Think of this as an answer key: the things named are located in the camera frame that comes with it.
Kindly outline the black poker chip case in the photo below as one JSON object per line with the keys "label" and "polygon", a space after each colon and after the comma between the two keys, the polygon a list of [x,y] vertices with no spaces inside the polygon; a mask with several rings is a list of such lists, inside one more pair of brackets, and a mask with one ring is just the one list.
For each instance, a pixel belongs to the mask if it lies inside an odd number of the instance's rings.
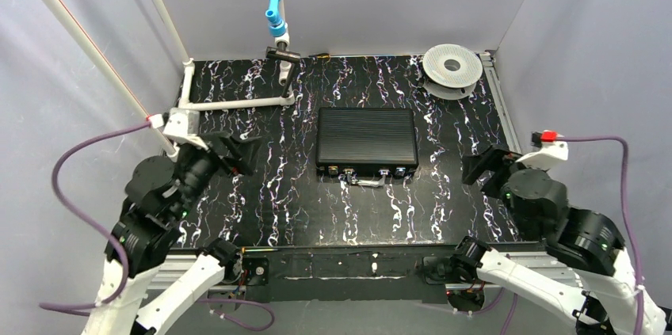
{"label": "black poker chip case", "polygon": [[404,178],[419,167],[414,112],[409,108],[325,108],[317,117],[315,168],[343,175]]}

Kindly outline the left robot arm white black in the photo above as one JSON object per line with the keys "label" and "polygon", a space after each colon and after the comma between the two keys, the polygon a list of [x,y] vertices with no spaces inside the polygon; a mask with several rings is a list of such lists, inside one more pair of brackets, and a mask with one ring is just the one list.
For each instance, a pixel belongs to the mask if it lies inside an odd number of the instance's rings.
{"label": "left robot arm white black", "polygon": [[144,303],[147,289],[180,238],[180,222],[197,206],[215,175],[251,175],[261,147],[258,137],[242,139],[225,131],[182,144],[175,161],[152,156],[134,169],[124,191],[119,221],[111,235],[125,251],[105,249],[104,299],[126,284],[110,303],[90,312],[84,334],[164,334],[210,287],[221,282],[240,257],[233,243],[217,238],[163,293]]}

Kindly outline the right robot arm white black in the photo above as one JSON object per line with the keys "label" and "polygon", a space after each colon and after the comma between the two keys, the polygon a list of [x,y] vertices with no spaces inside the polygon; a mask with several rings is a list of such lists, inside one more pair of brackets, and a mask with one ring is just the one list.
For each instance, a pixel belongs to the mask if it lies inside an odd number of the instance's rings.
{"label": "right robot arm white black", "polygon": [[572,205],[567,186],[548,171],[568,158],[563,139],[543,140],[536,151],[518,154],[492,145],[462,158],[462,181],[472,185],[485,172],[485,196],[501,200],[526,241],[569,267],[581,287],[569,287],[506,257],[477,238],[466,237],[451,256],[464,276],[497,284],[574,326],[579,334],[662,334],[671,311],[646,292],[632,264],[635,243],[607,216]]}

